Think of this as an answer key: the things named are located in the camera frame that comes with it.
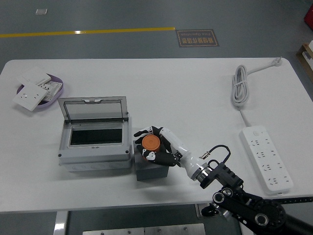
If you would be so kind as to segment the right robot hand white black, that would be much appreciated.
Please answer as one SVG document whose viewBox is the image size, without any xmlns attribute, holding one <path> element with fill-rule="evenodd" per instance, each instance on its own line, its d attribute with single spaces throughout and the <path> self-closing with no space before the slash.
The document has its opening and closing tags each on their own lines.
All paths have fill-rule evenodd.
<svg viewBox="0 0 313 235">
<path fill-rule="evenodd" d="M 154 135 L 160 141 L 160 145 L 165 147 L 165 151 L 155 152 L 143 146 L 143 139 L 148 135 Z M 186 145 L 169 129 L 165 127 L 149 126 L 139 130 L 134 134 L 137 138 L 135 144 L 144 159 L 163 166 L 183 167 L 188 177 L 195 181 L 198 179 L 203 162 L 193 157 Z"/>
</svg>

